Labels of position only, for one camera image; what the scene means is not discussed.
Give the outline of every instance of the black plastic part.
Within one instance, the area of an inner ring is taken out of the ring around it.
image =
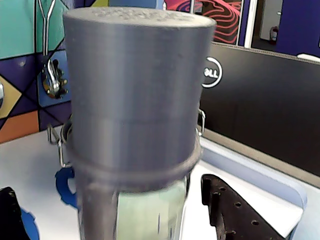
[[[0,240],[30,240],[16,193],[11,187],[0,189]]]
[[[221,178],[203,175],[201,197],[218,240],[285,240]]]

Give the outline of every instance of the red poster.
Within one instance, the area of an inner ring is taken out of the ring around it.
[[[189,0],[165,0],[168,10],[189,12]],[[241,17],[241,0],[196,0],[194,12],[213,18],[217,22],[214,41],[237,43]]]

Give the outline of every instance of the hole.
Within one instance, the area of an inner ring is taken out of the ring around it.
[[[251,224],[254,225],[254,226],[258,226],[259,225],[259,222],[257,220],[252,220],[251,221]]]

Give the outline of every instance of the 3d-printed part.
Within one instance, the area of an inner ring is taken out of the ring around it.
[[[285,240],[221,178],[203,175],[201,194],[218,240]]]

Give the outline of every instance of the orange shape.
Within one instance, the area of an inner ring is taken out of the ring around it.
[[[38,111],[8,118],[0,129],[0,143],[39,132]]]

